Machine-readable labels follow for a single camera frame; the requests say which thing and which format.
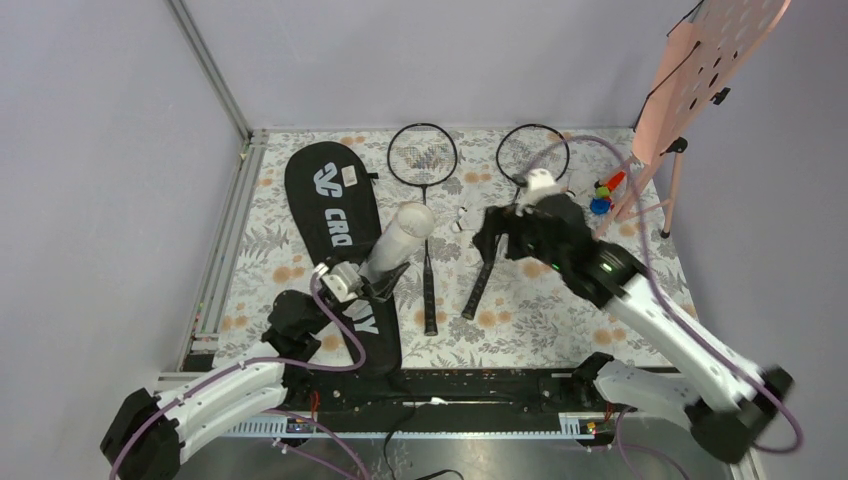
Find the white shuttlecock tube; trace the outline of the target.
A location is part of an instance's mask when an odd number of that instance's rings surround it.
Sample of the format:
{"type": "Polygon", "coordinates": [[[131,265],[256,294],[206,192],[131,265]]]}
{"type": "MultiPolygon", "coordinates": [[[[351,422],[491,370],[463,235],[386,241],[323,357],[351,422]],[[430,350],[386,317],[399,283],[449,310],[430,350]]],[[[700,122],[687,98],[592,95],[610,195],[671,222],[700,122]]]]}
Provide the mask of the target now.
{"type": "Polygon", "coordinates": [[[369,252],[359,274],[373,279],[373,273],[385,272],[406,262],[423,247],[434,228],[434,214],[426,205],[402,204],[369,252]]]}

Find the white shuttlecock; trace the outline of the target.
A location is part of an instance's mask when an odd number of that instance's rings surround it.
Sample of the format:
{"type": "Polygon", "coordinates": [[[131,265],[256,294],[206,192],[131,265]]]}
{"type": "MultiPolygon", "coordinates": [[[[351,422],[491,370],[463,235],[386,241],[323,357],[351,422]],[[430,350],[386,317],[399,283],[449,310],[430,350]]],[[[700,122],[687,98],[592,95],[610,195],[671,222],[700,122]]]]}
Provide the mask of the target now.
{"type": "Polygon", "coordinates": [[[476,207],[461,206],[456,210],[450,225],[453,233],[476,231],[481,224],[480,210],[476,207]]]}

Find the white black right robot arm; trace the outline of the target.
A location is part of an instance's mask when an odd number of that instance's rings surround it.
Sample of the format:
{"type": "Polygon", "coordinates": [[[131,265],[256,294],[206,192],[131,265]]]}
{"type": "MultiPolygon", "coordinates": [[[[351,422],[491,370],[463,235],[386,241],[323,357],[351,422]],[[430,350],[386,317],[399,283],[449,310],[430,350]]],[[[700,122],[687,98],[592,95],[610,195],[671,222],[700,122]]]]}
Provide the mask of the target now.
{"type": "Polygon", "coordinates": [[[623,321],[681,373],[678,380],[596,353],[578,368],[575,402],[597,412],[632,406],[689,431],[717,460],[738,464],[775,419],[794,379],[723,344],[653,284],[651,271],[624,247],[594,238],[582,208],[566,194],[531,206],[485,210],[473,244],[485,261],[508,238],[510,260],[533,258],[555,270],[578,297],[623,321]]]}

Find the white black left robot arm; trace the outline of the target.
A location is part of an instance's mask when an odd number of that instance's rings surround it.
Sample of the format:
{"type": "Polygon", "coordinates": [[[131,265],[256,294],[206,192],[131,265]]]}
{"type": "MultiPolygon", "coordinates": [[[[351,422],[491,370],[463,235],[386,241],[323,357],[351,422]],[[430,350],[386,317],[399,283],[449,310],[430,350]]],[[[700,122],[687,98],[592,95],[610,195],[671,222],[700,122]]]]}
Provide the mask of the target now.
{"type": "Polygon", "coordinates": [[[128,395],[100,444],[110,478],[172,479],[202,447],[239,423],[279,405],[288,411],[304,407],[311,387],[296,374],[359,370],[366,349],[339,315],[356,300],[387,301],[407,267],[402,263],[368,278],[350,262],[320,264],[308,291],[285,290],[275,298],[268,329],[247,351],[179,387],[128,395]],[[320,347],[315,335],[329,323],[353,344],[352,364],[312,362],[320,347]]]}

